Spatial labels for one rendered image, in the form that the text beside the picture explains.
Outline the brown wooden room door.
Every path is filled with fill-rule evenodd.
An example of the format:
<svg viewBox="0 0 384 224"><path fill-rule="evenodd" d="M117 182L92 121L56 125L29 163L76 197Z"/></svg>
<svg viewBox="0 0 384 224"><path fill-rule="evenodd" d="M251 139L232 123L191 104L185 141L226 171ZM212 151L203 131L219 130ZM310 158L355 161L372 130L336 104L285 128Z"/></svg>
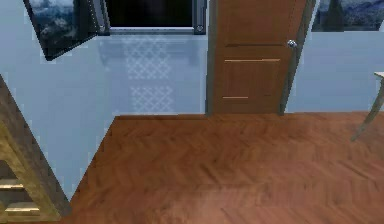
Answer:
<svg viewBox="0 0 384 224"><path fill-rule="evenodd" d="M205 112L282 115L315 4L210 0Z"/></svg>

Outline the pale grey table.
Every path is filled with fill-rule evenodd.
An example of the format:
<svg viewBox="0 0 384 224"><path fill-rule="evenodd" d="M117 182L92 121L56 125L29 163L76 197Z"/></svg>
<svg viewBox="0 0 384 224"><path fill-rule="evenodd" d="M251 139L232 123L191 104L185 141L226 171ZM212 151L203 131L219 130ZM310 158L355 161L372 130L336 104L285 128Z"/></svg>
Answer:
<svg viewBox="0 0 384 224"><path fill-rule="evenodd" d="M381 107L384 105L384 72L375 72L374 75L380 78L380 88L368 115L364 119L363 123L358 127L354 135L351 137L352 141L355 141L363 133L363 131L374 120L374 118L380 112Z"/></svg>

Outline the dark framed window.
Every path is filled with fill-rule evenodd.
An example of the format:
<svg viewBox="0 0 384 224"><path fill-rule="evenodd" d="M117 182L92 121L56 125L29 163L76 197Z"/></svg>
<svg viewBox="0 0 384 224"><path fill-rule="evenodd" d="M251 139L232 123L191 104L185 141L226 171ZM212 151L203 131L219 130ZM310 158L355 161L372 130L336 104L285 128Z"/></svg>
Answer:
<svg viewBox="0 0 384 224"><path fill-rule="evenodd" d="M207 0L92 0L99 33L205 35Z"/></svg>

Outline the brown wooden shelf unit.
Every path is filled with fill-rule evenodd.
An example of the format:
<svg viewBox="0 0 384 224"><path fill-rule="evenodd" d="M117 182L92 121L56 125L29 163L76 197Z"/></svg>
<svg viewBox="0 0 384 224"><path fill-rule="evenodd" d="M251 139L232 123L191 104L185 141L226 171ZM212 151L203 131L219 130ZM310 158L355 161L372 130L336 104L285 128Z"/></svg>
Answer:
<svg viewBox="0 0 384 224"><path fill-rule="evenodd" d="M0 223L58 221L69 200L0 76Z"/></svg>

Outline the black framed landscape picture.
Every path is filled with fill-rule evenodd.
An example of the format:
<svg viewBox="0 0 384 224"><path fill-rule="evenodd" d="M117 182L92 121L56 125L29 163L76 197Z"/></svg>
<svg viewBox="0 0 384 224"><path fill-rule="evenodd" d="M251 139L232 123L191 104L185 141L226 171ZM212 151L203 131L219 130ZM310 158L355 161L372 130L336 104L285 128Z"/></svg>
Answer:
<svg viewBox="0 0 384 224"><path fill-rule="evenodd" d="M52 61L95 37L93 0L23 0L44 57Z"/></svg>

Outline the blue framed landscape picture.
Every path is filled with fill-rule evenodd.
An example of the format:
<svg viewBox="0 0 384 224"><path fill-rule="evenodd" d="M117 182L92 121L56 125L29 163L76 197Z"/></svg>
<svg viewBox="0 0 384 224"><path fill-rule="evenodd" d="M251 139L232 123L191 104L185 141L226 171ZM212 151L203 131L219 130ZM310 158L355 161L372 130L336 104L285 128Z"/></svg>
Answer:
<svg viewBox="0 0 384 224"><path fill-rule="evenodd" d="M320 0L312 32L379 31L384 0Z"/></svg>

